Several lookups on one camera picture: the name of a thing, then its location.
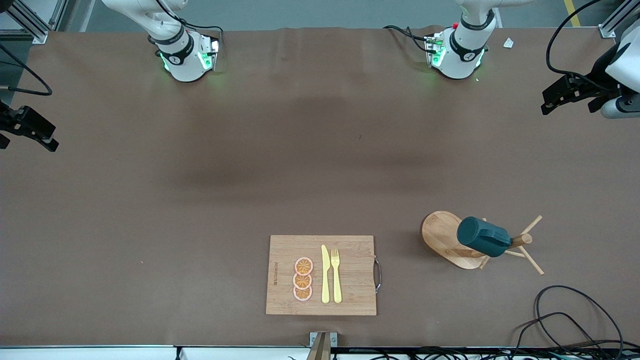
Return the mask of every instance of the gray floor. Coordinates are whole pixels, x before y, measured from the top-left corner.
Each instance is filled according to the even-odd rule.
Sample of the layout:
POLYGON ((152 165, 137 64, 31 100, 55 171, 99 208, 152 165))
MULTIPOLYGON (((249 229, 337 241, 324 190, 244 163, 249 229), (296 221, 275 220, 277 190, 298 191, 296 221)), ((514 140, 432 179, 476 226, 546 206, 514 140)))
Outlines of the gray floor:
MULTIPOLYGON (((575 7, 588 0, 574 0, 575 7)), ((143 31, 136 23, 107 8, 101 0, 74 0, 65 17, 67 31, 143 31)), ((580 13, 582 26, 596 26, 621 3, 602 0, 580 13)), ((501 8, 505 28, 556 27, 568 15, 563 0, 537 0, 516 8, 501 8)), ((227 31, 279 28, 343 27, 381 28, 385 25, 422 28, 449 26, 460 19, 453 0, 191 0, 179 15, 193 24, 218 25, 227 31)), ((3 42, 20 59, 27 60, 29 42, 3 42)), ((8 61, 0 54, 0 60, 8 61)), ((17 86, 20 69, 0 63, 0 83, 17 86)), ((12 95, 0 91, 4 102, 12 95)))

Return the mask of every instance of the black cable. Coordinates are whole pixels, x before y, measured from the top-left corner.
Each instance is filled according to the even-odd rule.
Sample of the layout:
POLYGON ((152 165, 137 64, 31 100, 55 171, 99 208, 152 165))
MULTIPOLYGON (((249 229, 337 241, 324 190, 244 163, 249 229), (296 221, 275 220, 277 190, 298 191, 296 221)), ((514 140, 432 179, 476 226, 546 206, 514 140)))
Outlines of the black cable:
MULTIPOLYGON (((597 344, 619 343, 619 342, 620 342, 619 340, 597 340, 596 341, 597 344)), ((591 346, 591 345, 596 345, 596 343, 588 343, 587 345, 581 345, 581 346, 591 346)), ((638 344, 634 344, 634 343, 631 343, 629 341, 622 341, 622 343, 625 344, 625 345, 629 345, 629 346, 635 348, 635 349, 632 349, 632 350, 640 350, 640 345, 638 345, 638 344)))
POLYGON ((13 92, 24 92, 25 94, 31 94, 31 95, 42 95, 42 96, 49 96, 53 94, 53 91, 51 90, 51 87, 49 86, 49 84, 47 84, 38 74, 36 74, 33 70, 31 70, 31 68, 29 68, 25 63, 23 63, 20 59, 18 59, 16 55, 12 54, 11 51, 9 51, 6 47, 4 47, 3 44, 0 44, 0 49, 2 49, 2 51, 4 51, 7 55, 9 55, 9 57, 12 58, 15 62, 17 62, 18 66, 22 67, 24 70, 27 70, 31 75, 33 75, 33 77, 36 78, 47 89, 47 92, 28 90, 28 89, 22 89, 22 88, 14 88, 13 86, 7 86, 6 87, 7 90, 13 91, 13 92))
POLYGON ((395 25, 387 25, 385 26, 383 29, 392 29, 392 30, 396 30, 399 33, 401 33, 402 35, 406 36, 406 37, 414 37, 416 40, 424 40, 424 38, 421 37, 416 37, 415 35, 409 35, 409 33, 407 33, 404 29, 398 28, 395 25))
POLYGON ((175 360, 182 360, 180 355, 182 355, 182 347, 175 347, 175 360))
MULTIPOLYGON (((147 35, 147 41, 152 45, 156 44, 156 41, 154 40, 154 38, 151 37, 151 35, 147 35)), ((156 55, 157 57, 160 57, 160 49, 156 49, 154 55, 156 55)))
POLYGON ((429 54, 435 54, 435 53, 436 53, 434 50, 426 49, 425 47, 420 46, 420 44, 418 43, 418 40, 420 40, 420 41, 424 41, 424 37, 428 37, 428 36, 431 36, 431 35, 433 35, 433 34, 428 34, 428 35, 424 35, 424 37, 419 37, 419 36, 414 35, 414 34, 411 32, 411 28, 409 28, 408 26, 406 27, 406 29, 405 29, 405 30, 403 30, 403 29, 401 29, 401 28, 398 28, 398 27, 397 27, 397 26, 395 26, 395 25, 387 25, 387 26, 385 26, 383 29, 396 30, 396 31, 400 32, 402 35, 404 35, 404 36, 406 36, 406 37, 408 37, 408 38, 411 38, 411 39, 413 40, 413 43, 414 43, 414 44, 415 44, 415 45, 416 45, 420 50, 424 51, 425 53, 429 53, 429 54))
POLYGON ((464 358, 464 360, 469 360, 469 358, 467 357, 467 355, 465 355, 463 352, 460 352, 454 348, 442 348, 442 347, 421 347, 421 350, 432 350, 436 355, 436 357, 433 358, 433 360, 438 359, 441 356, 444 356, 447 360, 449 359, 449 356, 453 356, 454 360, 458 360, 458 358, 456 357, 456 355, 461 355, 462 358, 464 358))
POLYGON ((17 66, 17 67, 20 67, 20 68, 22 67, 22 66, 20 66, 19 64, 10 63, 10 62, 8 62, 8 61, 0 61, 0 63, 7 64, 7 65, 11 65, 11 66, 17 66))
MULTIPOLYGON (((576 321, 575 321, 575 320, 574 320, 574 319, 573 319, 569 314, 566 314, 566 313, 563 313, 563 312, 558 311, 558 312, 555 312, 555 313, 546 314, 545 316, 542 316, 542 317, 538 316, 536 319, 531 320, 531 321, 530 321, 530 322, 529 322, 529 323, 528 323, 528 324, 527 324, 527 325, 526 325, 526 326, 525 326, 525 327, 520 331, 520 335, 519 335, 519 337, 518 337, 518 342, 516 343, 516 347, 513 349, 513 353, 509 356, 509 360, 512 360, 512 359, 513 359, 513 356, 515 355, 515 353, 517 353, 517 352, 519 351, 519 349, 520 349, 520 344, 522 343, 522 336, 524 335, 525 331, 526 331, 528 328, 532 327, 533 325, 535 325, 535 324, 537 324, 537 323, 542 324, 542 320, 544 320, 544 319, 546 319, 546 318, 550 318, 551 316, 555 316, 555 315, 562 315, 562 316, 564 316, 564 317, 568 318, 568 319, 569 319, 569 320, 570 320, 570 321, 571 321, 571 322, 572 322, 572 323, 573 323, 573 324, 578 328, 578 330, 580 330, 580 332, 581 332, 583 335, 585 335, 585 337, 586 337, 587 339, 589 339, 591 342, 594 342, 593 338, 591 338, 591 336, 590 336, 590 335, 589 335, 589 334, 584 330, 584 328, 582 328, 582 326, 580 326, 580 324, 578 324, 578 322, 576 322, 576 321)), ((551 338, 551 340, 552 340, 556 345, 558 345, 558 346, 560 346, 560 347, 562 346, 562 345, 558 344, 558 342, 556 342, 556 340, 555 340, 553 337, 551 337, 551 336, 550 336, 550 338, 551 338)), ((569 351, 567 351, 567 349, 566 349, 566 348, 562 348, 562 347, 561 347, 560 349, 561 349, 561 350, 564 350, 565 352, 569 352, 569 351)), ((581 356, 578 356, 578 355, 575 355, 575 356, 576 356, 576 357, 578 357, 578 358, 580 358, 580 359, 583 359, 583 360, 591 360, 591 359, 590 359, 590 358, 588 358, 588 357, 581 357, 581 356)))
MULTIPOLYGON (((547 292, 548 290, 554 289, 554 288, 559 288, 559 289, 567 289, 570 291, 573 291, 579 295, 582 295, 585 299, 589 300, 593 305, 597 306, 602 313, 604 313, 604 315, 606 315, 609 318, 609 321, 613 324, 613 327, 616 328, 616 332, 618 333, 618 338, 619 338, 619 343, 620 343, 620 348, 618 350, 618 355, 615 357, 615 360, 620 360, 620 357, 622 357, 622 352, 625 349, 625 344, 624 344, 624 339, 622 338, 622 331, 620 330, 620 327, 618 326, 618 323, 616 323, 615 320, 613 320, 613 317, 611 317, 611 315, 607 312, 607 310, 604 309, 604 307, 602 307, 602 305, 600 305, 597 301, 593 300, 589 295, 583 293, 580 290, 574 289, 570 286, 565 286, 565 285, 551 285, 551 286, 547 286, 546 288, 542 289, 539 293, 538 296, 536 296, 536 316, 538 317, 538 319, 540 319, 540 300, 542 298, 542 295, 544 295, 545 292, 547 292)), ((549 333, 549 331, 547 330, 547 328, 545 327, 545 324, 542 321, 539 321, 540 323, 540 327, 542 328, 542 330, 545 332, 545 334, 549 337, 549 339, 551 341, 553 341, 558 347, 560 347, 561 349, 563 349, 564 351, 568 352, 569 350, 567 350, 564 346, 560 345, 559 342, 556 341, 556 339, 554 339, 553 336, 551 336, 551 334, 549 333)), ((583 334, 586 334, 586 332, 584 331, 584 329, 580 328, 580 331, 582 331, 583 334)))
POLYGON ((173 20, 176 20, 176 21, 180 22, 182 25, 184 25, 184 26, 185 26, 185 27, 187 27, 187 28, 192 28, 192 29, 195 29, 195 28, 197 28, 197 29, 218 29, 218 30, 220 30, 220 32, 221 32, 221 33, 222 33, 222 32, 224 32, 224 30, 222 30, 222 28, 221 28, 221 27, 219 27, 219 26, 215 26, 215 25, 213 25, 213 26, 198 26, 198 25, 190 24, 189 22, 187 22, 187 20, 184 20, 183 18, 178 17, 178 16, 176 16, 176 15, 172 14, 172 13, 169 11, 169 9, 167 9, 167 8, 165 8, 165 7, 164 7, 164 5, 160 2, 160 0, 156 0, 156 2, 158 3, 158 5, 160 5, 160 7, 162 8, 162 10, 163 10, 167 15, 169 15, 169 17, 171 17, 173 20))
POLYGON ((400 359, 398 359, 397 357, 389 356, 389 355, 382 355, 382 356, 374 357, 374 358, 369 359, 369 360, 380 360, 380 359, 385 359, 385 360, 400 360, 400 359))
POLYGON ((549 40, 549 44, 547 45, 547 55, 546 55, 546 60, 547 60, 547 67, 549 68, 549 70, 557 73, 557 74, 562 74, 562 75, 572 75, 575 76, 576 78, 582 79, 586 82, 588 82, 589 84, 595 86, 596 88, 603 90, 603 91, 610 91, 609 89, 605 88, 602 85, 599 85, 597 83, 595 83, 594 81, 592 81, 591 79, 587 78, 585 75, 582 75, 578 72, 574 72, 574 71, 567 71, 567 70, 559 70, 556 69, 555 67, 553 67, 551 65, 551 47, 554 44, 554 41, 556 40, 556 37, 558 36, 558 34, 560 34, 560 31, 562 30, 562 28, 566 25, 567 22, 569 22, 571 20, 572 17, 576 16, 579 12, 583 11, 584 9, 588 8, 589 6, 595 4, 595 3, 599 3, 602 0, 591 0, 590 2, 580 6, 579 8, 577 8, 574 12, 572 12, 571 14, 569 14, 569 16, 562 21, 562 23, 560 24, 560 26, 558 26, 558 28, 556 29, 556 32, 554 32, 553 36, 551 36, 551 39, 549 40))
POLYGON ((418 40, 415 39, 415 36, 413 35, 413 33, 411 32, 411 29, 407 26, 406 27, 406 32, 409 33, 409 35, 411 36, 411 39, 413 40, 413 43, 418 47, 418 49, 424 51, 425 53, 429 53, 429 54, 435 54, 436 51, 435 50, 429 50, 425 47, 420 46, 420 44, 418 44, 418 40))

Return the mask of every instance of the metal handle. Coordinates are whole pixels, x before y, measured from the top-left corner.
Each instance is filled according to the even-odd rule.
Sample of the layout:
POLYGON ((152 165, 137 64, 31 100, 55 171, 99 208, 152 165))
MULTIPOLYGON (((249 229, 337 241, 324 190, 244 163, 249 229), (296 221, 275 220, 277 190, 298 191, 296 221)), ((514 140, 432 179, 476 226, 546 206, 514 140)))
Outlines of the metal handle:
POLYGON ((375 255, 373 255, 373 261, 374 261, 373 265, 378 266, 378 285, 376 285, 376 294, 377 294, 378 291, 380 290, 380 286, 382 286, 382 266, 378 261, 378 257, 375 255))

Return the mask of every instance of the yellow plastic knife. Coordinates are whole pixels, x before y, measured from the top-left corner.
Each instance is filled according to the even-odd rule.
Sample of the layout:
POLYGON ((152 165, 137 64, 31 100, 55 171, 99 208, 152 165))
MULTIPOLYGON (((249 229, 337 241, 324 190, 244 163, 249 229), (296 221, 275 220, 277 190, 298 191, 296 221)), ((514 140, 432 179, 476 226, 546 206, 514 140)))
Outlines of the yellow plastic knife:
POLYGON ((329 303, 329 280, 326 275, 330 268, 329 252, 326 250, 326 246, 322 245, 322 302, 325 304, 329 303))

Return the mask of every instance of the yellow floor line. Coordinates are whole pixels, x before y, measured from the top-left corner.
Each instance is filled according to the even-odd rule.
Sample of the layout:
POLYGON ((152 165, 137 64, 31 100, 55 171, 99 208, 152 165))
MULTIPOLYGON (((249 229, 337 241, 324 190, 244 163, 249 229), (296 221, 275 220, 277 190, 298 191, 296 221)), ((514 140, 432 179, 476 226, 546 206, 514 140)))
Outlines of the yellow floor line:
MULTIPOLYGON (((572 0, 564 0, 564 7, 566 7, 566 12, 568 15, 571 15, 571 13, 575 11, 575 6, 573 5, 572 0)), ((571 25, 580 26, 580 20, 578 19, 578 15, 571 18, 571 25)))

